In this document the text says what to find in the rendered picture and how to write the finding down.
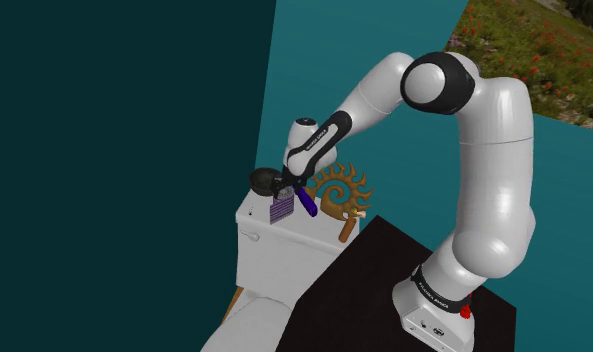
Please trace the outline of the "brown handled brush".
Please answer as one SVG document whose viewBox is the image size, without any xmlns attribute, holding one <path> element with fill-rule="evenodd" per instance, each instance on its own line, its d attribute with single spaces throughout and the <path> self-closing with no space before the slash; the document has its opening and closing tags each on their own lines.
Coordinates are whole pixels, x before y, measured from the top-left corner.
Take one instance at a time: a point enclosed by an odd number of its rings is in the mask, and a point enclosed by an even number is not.
<svg viewBox="0 0 593 352">
<path fill-rule="evenodd" d="M 344 226 L 338 236 L 338 240 L 341 243 L 346 243 L 348 241 L 352 231 L 356 227 L 358 220 L 366 217 L 366 211 L 358 210 L 356 207 L 353 207 L 350 209 L 349 212 L 344 212 L 343 216 L 344 216 L 345 222 L 344 222 Z"/>
</svg>

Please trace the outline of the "purple striped flat square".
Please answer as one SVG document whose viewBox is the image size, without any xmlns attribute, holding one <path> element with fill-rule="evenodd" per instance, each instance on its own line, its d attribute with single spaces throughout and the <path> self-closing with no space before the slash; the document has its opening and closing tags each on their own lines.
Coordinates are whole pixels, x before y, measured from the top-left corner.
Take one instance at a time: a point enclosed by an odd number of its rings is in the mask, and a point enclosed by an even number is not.
<svg viewBox="0 0 593 352">
<path fill-rule="evenodd" d="M 288 216 L 294 211 L 294 196 L 286 198 L 274 198 L 269 207 L 269 223 L 274 224 Z"/>
</svg>

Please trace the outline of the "black robot stand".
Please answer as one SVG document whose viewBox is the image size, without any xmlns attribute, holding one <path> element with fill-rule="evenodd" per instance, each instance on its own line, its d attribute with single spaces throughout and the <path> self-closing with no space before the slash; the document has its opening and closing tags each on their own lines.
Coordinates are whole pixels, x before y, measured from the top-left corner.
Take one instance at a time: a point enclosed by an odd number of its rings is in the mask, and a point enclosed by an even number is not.
<svg viewBox="0 0 593 352">
<path fill-rule="evenodd" d="M 401 326 L 393 286 L 431 251 L 380 216 L 298 299 L 276 352 L 436 352 Z"/>
</svg>

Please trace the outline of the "black bowl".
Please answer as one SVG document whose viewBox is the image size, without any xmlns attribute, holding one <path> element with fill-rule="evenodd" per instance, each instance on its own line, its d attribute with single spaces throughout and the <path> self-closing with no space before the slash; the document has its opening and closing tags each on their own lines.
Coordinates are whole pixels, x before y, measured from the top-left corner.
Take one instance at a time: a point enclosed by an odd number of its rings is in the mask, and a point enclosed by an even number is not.
<svg viewBox="0 0 593 352">
<path fill-rule="evenodd" d="M 249 174 L 250 188 L 257 195 L 273 196 L 272 183 L 280 175 L 280 171 L 274 168 L 256 168 Z"/>
</svg>

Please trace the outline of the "brown spiral sun ornament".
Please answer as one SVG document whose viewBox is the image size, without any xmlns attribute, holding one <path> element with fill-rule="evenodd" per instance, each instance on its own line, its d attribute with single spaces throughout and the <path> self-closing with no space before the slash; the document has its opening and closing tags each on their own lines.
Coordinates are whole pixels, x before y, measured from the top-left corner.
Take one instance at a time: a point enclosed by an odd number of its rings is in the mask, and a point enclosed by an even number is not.
<svg viewBox="0 0 593 352">
<path fill-rule="evenodd" d="M 373 190 L 363 190 L 367 186 L 365 173 L 359 179 L 357 176 L 352 164 L 344 166 L 336 162 L 312 176 L 311 186 L 306 186 L 305 191 L 312 200 L 321 193 L 321 211 L 336 220 L 364 218 L 370 204 L 361 204 L 361 201 L 367 201 Z"/>
</svg>

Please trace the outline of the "white toilet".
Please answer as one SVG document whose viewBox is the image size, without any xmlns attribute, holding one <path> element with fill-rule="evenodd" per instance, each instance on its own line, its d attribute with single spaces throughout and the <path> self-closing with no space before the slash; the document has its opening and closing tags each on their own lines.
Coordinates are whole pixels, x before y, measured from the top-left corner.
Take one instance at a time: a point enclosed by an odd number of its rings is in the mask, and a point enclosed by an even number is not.
<svg viewBox="0 0 593 352">
<path fill-rule="evenodd" d="M 272 224 L 273 199 L 250 191 L 235 217 L 238 293 L 200 352 L 275 352 L 297 300 L 359 234 L 345 241 L 345 223 L 300 203 Z"/>
</svg>

